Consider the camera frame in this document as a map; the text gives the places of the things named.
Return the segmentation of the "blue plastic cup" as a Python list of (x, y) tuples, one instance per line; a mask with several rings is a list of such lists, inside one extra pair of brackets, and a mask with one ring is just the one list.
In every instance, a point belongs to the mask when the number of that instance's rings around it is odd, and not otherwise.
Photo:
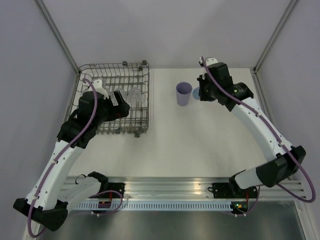
[(193, 91), (192, 91), (192, 96), (195, 100), (200, 100), (200, 96), (199, 96), (199, 87), (196, 87)]

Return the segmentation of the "lavender plastic cup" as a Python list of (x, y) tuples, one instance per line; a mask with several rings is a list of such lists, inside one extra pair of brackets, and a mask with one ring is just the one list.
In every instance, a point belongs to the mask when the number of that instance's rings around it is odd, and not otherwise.
[(177, 104), (184, 107), (188, 104), (193, 87), (188, 82), (180, 82), (176, 85)]

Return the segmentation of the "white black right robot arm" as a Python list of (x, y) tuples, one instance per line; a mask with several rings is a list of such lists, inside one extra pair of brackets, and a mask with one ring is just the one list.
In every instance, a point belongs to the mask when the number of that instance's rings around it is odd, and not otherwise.
[(217, 101), (226, 107), (251, 133), (260, 147), (265, 163), (240, 171), (229, 178), (228, 192), (235, 198), (255, 186), (273, 187), (291, 177), (306, 156), (302, 146), (293, 146), (262, 112), (254, 93), (243, 82), (234, 83), (228, 66), (215, 58), (200, 60), (199, 98)]

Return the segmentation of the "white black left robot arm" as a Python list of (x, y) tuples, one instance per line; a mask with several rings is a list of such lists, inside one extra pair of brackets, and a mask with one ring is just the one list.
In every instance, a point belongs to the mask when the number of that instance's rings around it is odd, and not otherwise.
[(101, 124), (129, 115), (130, 106), (120, 91), (114, 91), (114, 105), (109, 95), (87, 91), (57, 135), (51, 158), (40, 179), (25, 198), (18, 198), (13, 208), (27, 217), (27, 226), (34, 221), (54, 232), (68, 214), (82, 201), (92, 196), (104, 198), (109, 193), (107, 176), (93, 171), (65, 193), (62, 186), (78, 157), (95, 137)]

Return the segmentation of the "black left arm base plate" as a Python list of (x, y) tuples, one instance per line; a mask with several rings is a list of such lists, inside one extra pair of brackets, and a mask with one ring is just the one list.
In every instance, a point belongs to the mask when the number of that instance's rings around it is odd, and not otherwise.
[(125, 193), (125, 186), (126, 184), (124, 182), (109, 182), (107, 190), (116, 191), (123, 197)]

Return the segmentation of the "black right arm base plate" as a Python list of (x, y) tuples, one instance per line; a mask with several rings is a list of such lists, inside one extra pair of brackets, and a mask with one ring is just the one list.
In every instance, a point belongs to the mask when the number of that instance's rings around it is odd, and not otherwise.
[(215, 199), (255, 199), (258, 196), (258, 190), (255, 186), (241, 189), (237, 186), (231, 186), (227, 182), (214, 182), (211, 184), (211, 188)]

